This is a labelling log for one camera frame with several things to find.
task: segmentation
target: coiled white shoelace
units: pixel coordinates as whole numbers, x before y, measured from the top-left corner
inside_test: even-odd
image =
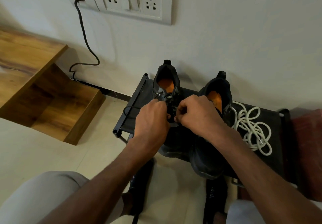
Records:
[[[247,131],[243,140],[249,145],[249,147],[252,149],[252,151],[259,150],[263,155],[266,155],[266,156],[270,155],[272,153],[272,147],[268,142],[268,140],[270,139],[271,134],[272,134],[270,127],[266,123],[263,123],[263,122],[254,123],[254,122],[250,121],[250,120],[253,120],[253,119],[256,119],[257,117],[259,117],[260,108],[254,107],[254,108],[251,108],[249,111],[247,111],[243,104],[235,102],[235,101],[233,101],[233,103],[240,105],[243,109],[237,114],[237,111],[234,108],[232,108],[232,110],[235,112],[235,123],[231,128],[233,128],[237,131],[238,127],[240,127],[241,129]],[[249,117],[249,115],[251,114],[251,112],[253,110],[258,110],[257,115],[254,117]],[[264,125],[265,127],[267,127],[267,129],[268,129],[268,136],[267,137],[265,137],[263,130],[259,127],[259,125]],[[256,136],[256,144],[252,144],[252,142],[251,142],[253,134]],[[268,148],[270,149],[268,151],[268,153],[265,153],[262,150],[262,148],[265,145],[267,145]]]

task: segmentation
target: person's left hand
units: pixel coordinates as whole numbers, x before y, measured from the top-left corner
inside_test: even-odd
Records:
[[[143,106],[135,119],[134,138],[128,142],[142,157],[152,158],[166,140],[170,124],[167,105],[154,99]]]

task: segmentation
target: shoe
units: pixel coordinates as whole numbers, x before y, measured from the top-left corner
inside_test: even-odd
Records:
[[[230,123],[232,96],[224,71],[220,71],[216,78],[199,91],[198,95],[207,96],[213,102],[221,118]],[[194,171],[199,176],[211,180],[222,175],[226,164],[225,158],[219,151],[202,137],[198,137],[192,143],[189,158]]]
[[[150,179],[153,166],[154,159],[152,158],[142,166],[131,179],[130,188],[128,190],[133,196],[133,207],[130,211],[131,216],[138,216],[143,210],[147,184]]]
[[[213,224],[213,218],[217,212],[225,215],[227,194],[228,187],[223,176],[215,180],[207,180],[203,224]]]
[[[171,127],[167,138],[159,149],[159,153],[165,157],[178,158],[190,162],[189,148],[196,135],[188,128],[179,124],[177,127]]]
[[[171,115],[168,120],[172,126],[178,126],[174,122],[175,113],[183,97],[181,95],[180,80],[171,60],[164,60],[159,66],[153,81],[153,98],[167,103],[167,113]]]

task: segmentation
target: black baseboard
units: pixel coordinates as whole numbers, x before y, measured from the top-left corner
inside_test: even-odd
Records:
[[[93,84],[90,84],[90,83],[87,83],[87,82],[83,82],[83,81],[79,81],[79,80],[77,80],[77,81],[82,83],[82,84],[85,84],[85,85],[88,85],[88,86],[91,86],[91,87],[94,87],[94,88],[98,88],[102,92],[102,94],[104,94],[104,95],[111,96],[113,98],[118,98],[120,100],[124,100],[124,101],[127,101],[127,102],[129,102],[130,99],[131,99],[130,96],[127,96],[125,94],[120,94],[118,92],[114,92],[113,90],[102,88],[102,87],[99,87],[99,86],[96,86],[96,85],[93,85]]]

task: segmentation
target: wall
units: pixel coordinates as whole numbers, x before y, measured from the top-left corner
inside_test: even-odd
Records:
[[[322,107],[322,0],[174,0],[165,26],[82,9],[100,67],[76,77],[131,95],[171,59],[183,87],[200,89],[227,72],[234,100],[268,109]],[[68,0],[0,0],[0,23],[71,49],[58,65],[95,62]]]

